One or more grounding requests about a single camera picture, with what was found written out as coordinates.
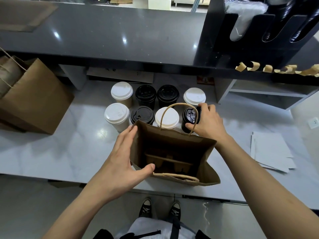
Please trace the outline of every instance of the white counter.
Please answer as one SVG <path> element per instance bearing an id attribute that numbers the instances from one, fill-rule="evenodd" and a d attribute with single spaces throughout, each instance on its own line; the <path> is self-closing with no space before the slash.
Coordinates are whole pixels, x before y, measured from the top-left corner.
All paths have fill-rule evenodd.
<path id="1" fill-rule="evenodd" d="M 88 81 L 52 135 L 0 130 L 0 173 L 87 183 L 111 152 L 118 132 L 104 119 L 113 103 L 110 90 L 115 82 Z M 214 87 L 197 85 L 194 76 L 155 74 L 154 88 L 175 85 L 183 93 L 196 86 L 204 90 L 207 103 L 215 104 Z M 132 84 L 133 89 L 140 84 Z M 181 114 L 182 107 L 177 108 Z M 250 153 L 253 131 L 280 132 L 288 144 L 297 169 L 283 174 L 268 170 L 282 185 L 311 209 L 319 209 L 319 175 L 302 142 L 290 111 L 262 104 L 236 94 L 228 94 L 217 111 L 224 118 L 227 132 Z M 216 150 L 209 164 L 221 184 L 191 187 L 157 178 L 148 178 L 136 189 L 192 195 L 232 201 L 245 201 L 232 174 Z"/>

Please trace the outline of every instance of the person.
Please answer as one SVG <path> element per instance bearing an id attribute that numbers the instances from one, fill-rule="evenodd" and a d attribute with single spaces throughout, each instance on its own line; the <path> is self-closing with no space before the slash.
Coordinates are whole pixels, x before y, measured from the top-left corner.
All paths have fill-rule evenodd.
<path id="1" fill-rule="evenodd" d="M 217 141 L 215 148 L 233 174 L 265 236 L 289 239 L 318 238 L 319 217 L 285 189 L 227 134 L 223 120 L 214 105 L 201 103 L 199 106 L 202 109 L 201 120 L 196 125 L 195 132 L 199 136 Z M 130 126 L 118 135 L 114 148 L 101 169 L 55 221 L 43 239 L 81 238 L 102 206 L 120 197 L 152 174 L 155 169 L 154 164 L 146 165 L 138 171 L 131 167 L 130 147 L 137 129 L 137 126 Z M 142 205 L 140 217 L 121 238 L 138 239 L 145 236 L 171 239 L 195 238 L 195 232 L 179 223 L 181 208 L 178 203 L 172 207 L 170 214 L 167 221 L 151 219 L 151 202 L 146 200 Z M 141 235 L 143 233 L 139 234 L 138 229 L 153 230 Z M 113 237 L 106 232 L 100 238 Z M 198 238 L 205 238 L 205 235 L 198 231 L 196 239 Z"/>

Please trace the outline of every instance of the stack of paper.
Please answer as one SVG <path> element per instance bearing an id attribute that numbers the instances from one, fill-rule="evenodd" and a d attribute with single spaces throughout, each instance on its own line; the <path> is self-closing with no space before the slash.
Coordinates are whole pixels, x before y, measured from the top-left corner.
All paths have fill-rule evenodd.
<path id="1" fill-rule="evenodd" d="M 253 132 L 250 156 L 264 168 L 286 173 L 296 168 L 293 156 L 280 133 Z"/>

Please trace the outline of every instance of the black sneaker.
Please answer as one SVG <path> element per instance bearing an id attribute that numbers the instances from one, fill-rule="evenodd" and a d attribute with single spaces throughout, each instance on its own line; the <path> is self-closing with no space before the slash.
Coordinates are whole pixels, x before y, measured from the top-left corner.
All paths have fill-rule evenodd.
<path id="1" fill-rule="evenodd" d="M 176 216 L 178 220 L 181 220 L 181 206 L 179 202 L 174 202 L 171 210 L 169 211 L 169 216 Z"/>
<path id="2" fill-rule="evenodd" d="M 146 199 L 144 203 L 142 204 L 142 207 L 140 209 L 140 213 L 138 217 L 147 217 L 152 218 L 152 205 L 151 200 Z"/>

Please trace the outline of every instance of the wall outlet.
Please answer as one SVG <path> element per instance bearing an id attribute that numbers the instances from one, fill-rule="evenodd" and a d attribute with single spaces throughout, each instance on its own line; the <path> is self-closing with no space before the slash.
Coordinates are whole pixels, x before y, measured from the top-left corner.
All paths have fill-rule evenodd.
<path id="1" fill-rule="evenodd" d="M 314 129 L 316 127 L 319 127 L 319 120 L 317 117 L 314 117 L 312 119 L 308 120 L 308 125 L 310 127 L 310 129 Z"/>

